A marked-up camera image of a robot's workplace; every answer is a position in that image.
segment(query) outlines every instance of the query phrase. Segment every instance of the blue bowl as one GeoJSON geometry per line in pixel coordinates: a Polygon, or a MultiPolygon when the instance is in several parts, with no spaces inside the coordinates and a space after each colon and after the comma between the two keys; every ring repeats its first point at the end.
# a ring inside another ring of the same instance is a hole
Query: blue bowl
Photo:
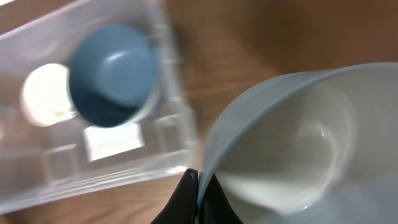
{"type": "Polygon", "coordinates": [[[87,121],[117,126],[144,106],[157,81],[154,49],[144,34],[119,24],[90,34],[69,63],[73,104],[87,121]]]}

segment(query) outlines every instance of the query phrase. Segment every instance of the plastic tray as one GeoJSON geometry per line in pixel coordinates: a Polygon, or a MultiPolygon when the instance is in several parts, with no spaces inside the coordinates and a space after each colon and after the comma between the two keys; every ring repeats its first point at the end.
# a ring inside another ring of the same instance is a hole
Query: plastic tray
{"type": "Polygon", "coordinates": [[[178,57],[158,0],[81,0],[0,36],[0,213],[73,195],[156,179],[191,167],[197,155],[192,111],[178,82],[178,57]],[[99,26],[118,22],[152,39],[160,65],[161,105],[139,124],[143,147],[90,161],[84,121],[31,125],[19,108],[33,69],[65,63],[99,26]]]}

